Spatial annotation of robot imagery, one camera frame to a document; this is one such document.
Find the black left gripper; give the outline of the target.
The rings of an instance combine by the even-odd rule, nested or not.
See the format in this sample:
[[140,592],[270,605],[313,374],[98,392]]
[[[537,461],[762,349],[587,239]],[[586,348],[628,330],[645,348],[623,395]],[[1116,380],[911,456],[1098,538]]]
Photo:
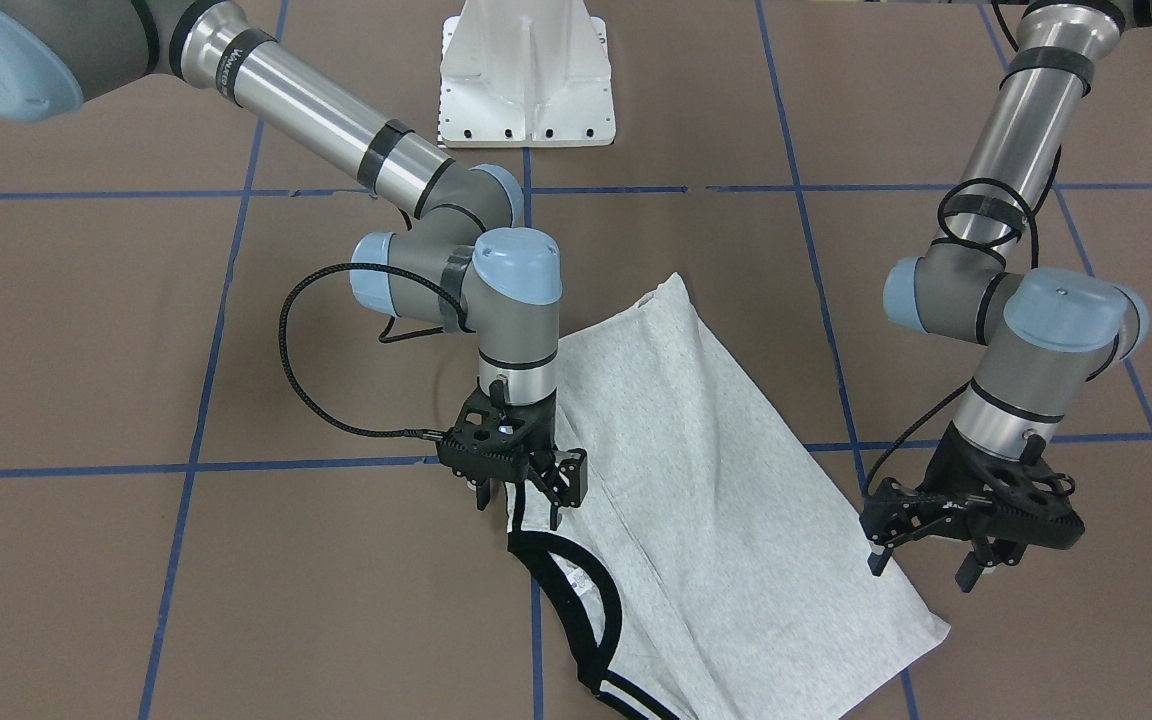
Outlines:
[[861,528],[870,538],[870,574],[882,577],[890,544],[927,536],[972,541],[956,570],[957,588],[970,593],[996,566],[988,538],[1053,550],[1079,541],[1085,524],[1073,509],[1073,479],[1043,457],[1030,464],[996,457],[948,427],[918,487],[884,478],[867,497]]

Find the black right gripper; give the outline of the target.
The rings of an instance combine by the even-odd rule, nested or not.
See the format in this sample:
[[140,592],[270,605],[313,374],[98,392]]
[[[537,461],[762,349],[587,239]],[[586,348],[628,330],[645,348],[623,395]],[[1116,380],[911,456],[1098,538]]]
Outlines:
[[588,492],[588,450],[558,450],[556,397],[552,392],[530,406],[498,404],[480,388],[467,397],[457,423],[435,442],[435,455],[473,480],[477,511],[492,503],[492,479],[535,482],[550,501],[550,530],[561,526],[561,509],[579,509]]

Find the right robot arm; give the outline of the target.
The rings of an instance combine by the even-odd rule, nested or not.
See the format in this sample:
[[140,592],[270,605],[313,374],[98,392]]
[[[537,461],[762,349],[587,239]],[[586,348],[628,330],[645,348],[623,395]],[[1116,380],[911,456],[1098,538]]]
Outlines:
[[518,225],[522,191],[507,170],[468,168],[371,108],[253,26],[233,1],[0,1],[0,118],[40,122],[143,77],[218,92],[397,206],[410,232],[358,243],[349,274],[376,313],[473,333],[477,388],[429,439],[467,478],[547,498],[550,528],[588,491],[586,454],[556,446],[561,251]]

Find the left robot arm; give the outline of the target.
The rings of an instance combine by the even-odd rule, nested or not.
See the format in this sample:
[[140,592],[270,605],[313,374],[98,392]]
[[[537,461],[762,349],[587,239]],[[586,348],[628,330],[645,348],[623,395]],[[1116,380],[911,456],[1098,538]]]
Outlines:
[[890,323],[984,355],[948,395],[956,411],[918,486],[869,470],[861,528],[874,575],[902,544],[935,536],[968,543],[955,577],[968,592],[1029,548],[1068,550],[1084,535],[1076,483],[1044,450],[1084,384],[1143,343],[1149,311],[1129,288],[1043,266],[1037,215],[1097,65],[1137,22],[1149,13],[1124,1],[1028,6],[963,179],[935,209],[931,247],[884,282]]

